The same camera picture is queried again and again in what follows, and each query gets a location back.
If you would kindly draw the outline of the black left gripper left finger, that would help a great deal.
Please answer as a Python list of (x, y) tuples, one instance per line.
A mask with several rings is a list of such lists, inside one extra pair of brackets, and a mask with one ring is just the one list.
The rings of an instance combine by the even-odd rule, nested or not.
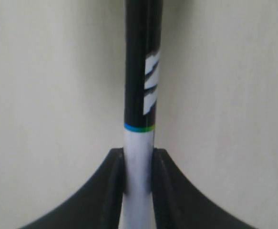
[(124, 152), (109, 151), (91, 178), (70, 198), (26, 229), (117, 229), (124, 191)]

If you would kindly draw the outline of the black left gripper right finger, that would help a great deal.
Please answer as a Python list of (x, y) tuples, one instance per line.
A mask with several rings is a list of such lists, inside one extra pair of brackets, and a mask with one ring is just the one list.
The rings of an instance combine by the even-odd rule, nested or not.
[(252, 228), (199, 191), (162, 148), (153, 151), (152, 196), (158, 229)]

